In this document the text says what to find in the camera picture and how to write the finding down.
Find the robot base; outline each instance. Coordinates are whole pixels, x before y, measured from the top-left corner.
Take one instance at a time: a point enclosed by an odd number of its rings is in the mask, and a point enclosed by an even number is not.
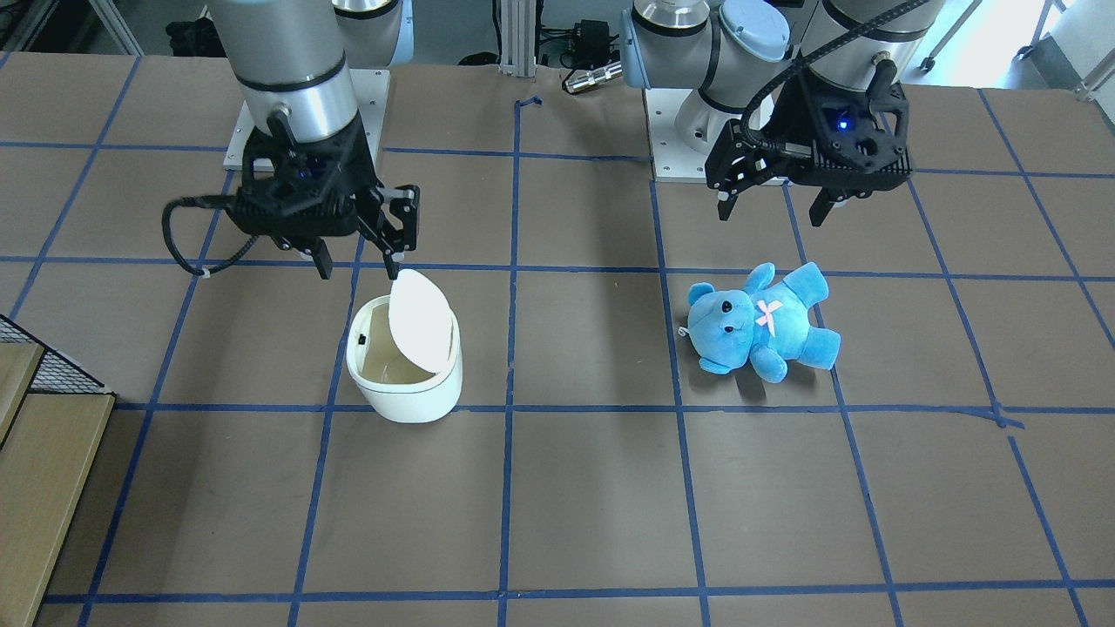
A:
[[[372,157],[379,155],[379,138],[384,131],[384,115],[387,113],[387,93],[391,85],[391,73],[386,69],[352,69],[352,87],[356,90],[357,108],[360,110],[360,118],[363,120],[365,134],[368,137],[368,149]],[[248,136],[252,133],[252,115],[248,113],[248,105],[240,109],[240,117],[236,118],[236,127],[232,131],[229,139],[229,152],[224,155],[224,168],[241,171],[243,168],[242,155]],[[256,172],[274,172],[271,162],[258,160],[255,162]]]
[[[675,119],[681,109],[681,104],[692,89],[647,89],[643,100],[647,106],[647,126],[650,132],[650,149],[655,158],[655,180],[667,183],[700,183],[705,184],[705,161],[707,154],[701,154],[686,144],[675,126]],[[756,116],[766,123],[774,110],[774,103],[768,97],[763,100]],[[716,129],[712,138],[720,133]],[[783,179],[772,179],[766,185],[782,185]]]

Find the wooden board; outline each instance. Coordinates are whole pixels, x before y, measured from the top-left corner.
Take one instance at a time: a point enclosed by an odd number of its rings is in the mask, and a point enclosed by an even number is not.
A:
[[[37,344],[0,344],[0,448],[41,357]]]
[[[0,626],[27,627],[54,569],[114,398],[29,394],[0,451]]]

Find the white container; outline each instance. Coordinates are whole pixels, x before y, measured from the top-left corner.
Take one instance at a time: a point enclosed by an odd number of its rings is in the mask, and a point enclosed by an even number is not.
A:
[[[360,308],[345,354],[352,380],[389,421],[436,421],[460,398],[457,317],[437,286],[414,270],[401,270],[389,296]]]

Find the blue teddy bear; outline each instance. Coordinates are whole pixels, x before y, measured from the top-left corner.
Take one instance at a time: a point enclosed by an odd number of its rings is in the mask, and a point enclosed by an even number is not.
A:
[[[700,367],[726,375],[750,358],[756,374],[778,383],[787,359],[828,369],[836,363],[840,334],[809,325],[809,307],[828,298],[828,282],[816,263],[794,270],[780,283],[773,263],[752,271],[743,290],[716,291],[709,283],[689,288],[689,336]]]

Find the pink bow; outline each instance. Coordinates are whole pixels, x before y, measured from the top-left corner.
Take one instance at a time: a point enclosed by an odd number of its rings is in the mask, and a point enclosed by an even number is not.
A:
[[[770,329],[770,337],[775,337],[774,336],[774,312],[782,308],[782,302],[779,302],[777,300],[772,300],[770,305],[768,306],[766,303],[766,301],[760,300],[760,301],[756,302],[755,305],[759,308],[759,311],[763,312],[763,316],[759,317],[759,318],[757,318],[755,320],[755,324],[757,324],[760,327],[763,327],[763,326],[768,327]]]

